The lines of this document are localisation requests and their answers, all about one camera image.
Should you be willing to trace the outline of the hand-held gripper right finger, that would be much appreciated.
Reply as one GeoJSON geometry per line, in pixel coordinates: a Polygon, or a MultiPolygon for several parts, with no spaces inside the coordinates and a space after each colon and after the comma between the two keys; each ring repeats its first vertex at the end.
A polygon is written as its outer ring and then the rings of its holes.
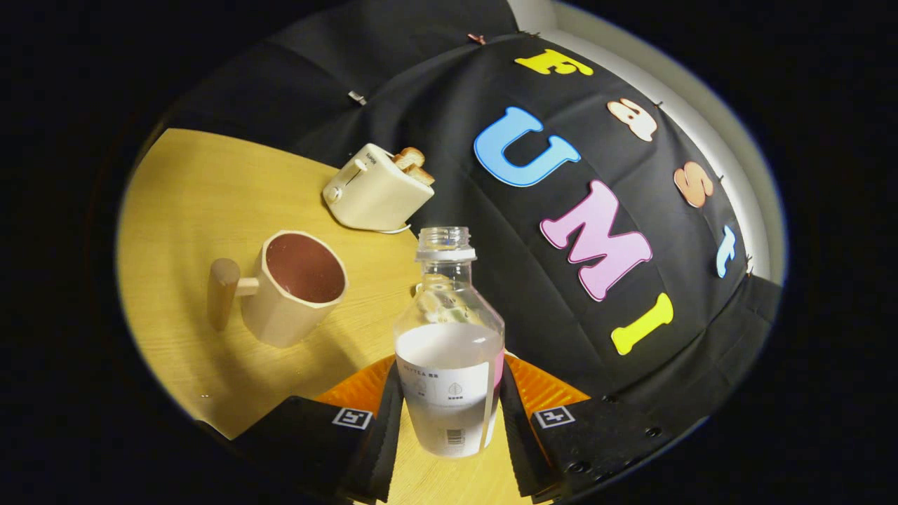
{"type": "Polygon", "coordinates": [[[651,384],[620,393],[596,359],[504,357],[504,431],[520,495],[560,502],[647,466],[702,423],[702,390],[651,384]]]}

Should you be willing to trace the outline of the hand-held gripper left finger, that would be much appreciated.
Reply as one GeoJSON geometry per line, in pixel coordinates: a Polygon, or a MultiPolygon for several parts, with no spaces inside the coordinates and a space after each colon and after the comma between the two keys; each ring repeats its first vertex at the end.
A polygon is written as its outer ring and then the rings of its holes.
{"type": "Polygon", "coordinates": [[[402,400],[396,359],[386,357],[314,399],[290,396],[231,444],[321,501],[386,502],[402,400]]]}

